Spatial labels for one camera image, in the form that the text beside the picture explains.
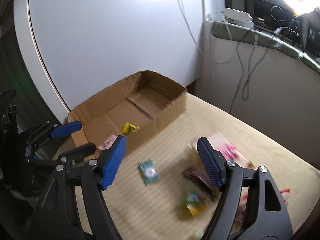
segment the metal screw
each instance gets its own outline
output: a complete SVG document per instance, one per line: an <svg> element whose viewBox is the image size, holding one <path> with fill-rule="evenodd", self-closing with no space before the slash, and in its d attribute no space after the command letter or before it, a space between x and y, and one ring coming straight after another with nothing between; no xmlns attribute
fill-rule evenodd
<svg viewBox="0 0 320 240"><path fill-rule="evenodd" d="M96 159L89 160L89 165L94 166L97 165L98 161Z"/></svg>
<svg viewBox="0 0 320 240"><path fill-rule="evenodd" d="M17 108L16 108L16 105L15 105L15 102L16 102L16 100L14 99L13 101L12 101L12 112L15 114L16 112L17 112Z"/></svg>
<svg viewBox="0 0 320 240"><path fill-rule="evenodd" d="M2 116L2 130L4 133L7 133L7 131L8 131L8 129L4 129L4 127L7 126L6 123L7 123L7 115L4 114Z"/></svg>
<svg viewBox="0 0 320 240"><path fill-rule="evenodd" d="M262 171L262 172L267 172L268 171L268 169L267 169L267 167L265 167L265 166L260 166L260 171Z"/></svg>
<svg viewBox="0 0 320 240"><path fill-rule="evenodd" d="M236 163L234 161L227 161L227 165L233 167L236 166Z"/></svg>
<svg viewBox="0 0 320 240"><path fill-rule="evenodd" d="M57 171L62 171L62 170L63 170L63 165L62 165L62 164L59 164L59 165L56 167L56 170L57 170Z"/></svg>

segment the green package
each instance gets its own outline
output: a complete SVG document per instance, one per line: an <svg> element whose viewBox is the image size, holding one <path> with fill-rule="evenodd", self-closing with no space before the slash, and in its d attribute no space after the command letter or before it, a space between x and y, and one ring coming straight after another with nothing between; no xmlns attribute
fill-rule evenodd
<svg viewBox="0 0 320 240"><path fill-rule="evenodd" d="M146 185L159 180L152 160L147 160L146 162L140 163L139 170Z"/></svg>

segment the small box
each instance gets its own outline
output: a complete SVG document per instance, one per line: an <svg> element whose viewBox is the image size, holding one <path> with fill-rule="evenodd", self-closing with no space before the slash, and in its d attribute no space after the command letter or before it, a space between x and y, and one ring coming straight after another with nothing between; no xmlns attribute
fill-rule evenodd
<svg viewBox="0 0 320 240"><path fill-rule="evenodd" d="M140 129L124 135L127 154L160 133L185 110L187 89L177 82L147 70L128 76L105 88L76 108L68 121L80 121L72 133L77 147L88 142L101 145L112 134L121 135L126 122Z"/></svg>

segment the pink package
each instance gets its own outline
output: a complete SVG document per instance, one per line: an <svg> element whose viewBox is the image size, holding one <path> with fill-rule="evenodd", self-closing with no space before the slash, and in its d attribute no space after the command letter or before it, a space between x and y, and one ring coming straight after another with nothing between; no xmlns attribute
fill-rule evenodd
<svg viewBox="0 0 320 240"><path fill-rule="evenodd" d="M288 199L289 199L289 194L290 194L290 189L284 189L282 191L280 191L281 197L285 203L286 206L289 205ZM243 218L244 218L244 212L245 212L245 207L247 205L247 199L248 199L248 193L244 194L239 201L239 206L238 206L238 210L236 213L236 221L238 223L242 223Z"/></svg>
<svg viewBox="0 0 320 240"><path fill-rule="evenodd" d="M206 138L213 149L220 151L226 160L235 161L243 168L254 168L252 162L244 157L221 133L210 134Z"/></svg>
<svg viewBox="0 0 320 240"><path fill-rule="evenodd" d="M98 148L99 150L101 150L101 151L103 151L103 150L105 150L105 149L109 149L109 148L112 146L112 144L115 142L116 138L117 138L117 137L116 137L114 134L110 135L110 136L108 137L108 139L105 140L105 142L104 142L103 144L98 145L97 148Z"/></svg>

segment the candy wrapper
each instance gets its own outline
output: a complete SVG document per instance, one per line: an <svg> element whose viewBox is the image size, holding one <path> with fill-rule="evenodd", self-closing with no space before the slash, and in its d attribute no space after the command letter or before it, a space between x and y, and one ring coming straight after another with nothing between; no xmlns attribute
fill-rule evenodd
<svg viewBox="0 0 320 240"><path fill-rule="evenodd" d="M139 169L146 185L159 180L156 169L151 160L139 164Z"/></svg>
<svg viewBox="0 0 320 240"><path fill-rule="evenodd" d="M186 207L193 217L196 217L208 208L205 198L199 196L195 192L190 192L188 195L186 199Z"/></svg>
<svg viewBox="0 0 320 240"><path fill-rule="evenodd" d="M112 146L112 144L115 142L116 138L117 138L117 137L116 137L114 134L110 135L110 136L108 137L108 139L105 140L105 142L104 142L103 144L98 145L97 148L98 148L99 150L101 150L101 151L103 151L103 150L105 150L105 149L109 149L109 148Z"/></svg>
<svg viewBox="0 0 320 240"><path fill-rule="evenodd" d="M139 129L140 128L138 126L135 126L132 123L126 122L125 125L122 127L121 132L123 134L127 134L127 133L130 133L130 132L136 132Z"/></svg>
<svg viewBox="0 0 320 240"><path fill-rule="evenodd" d="M220 151L226 160L235 161L240 167L254 169L252 162L244 157L221 133L206 136L212 148Z"/></svg>
<svg viewBox="0 0 320 240"><path fill-rule="evenodd" d="M284 189L284 190L280 191L280 194L283 198L283 201L285 202L285 205L288 206L289 205L290 189Z"/></svg>
<svg viewBox="0 0 320 240"><path fill-rule="evenodd" d="M188 168L183 172L183 176L190 179L210 200L215 201L219 192L211 186L204 175L195 167Z"/></svg>

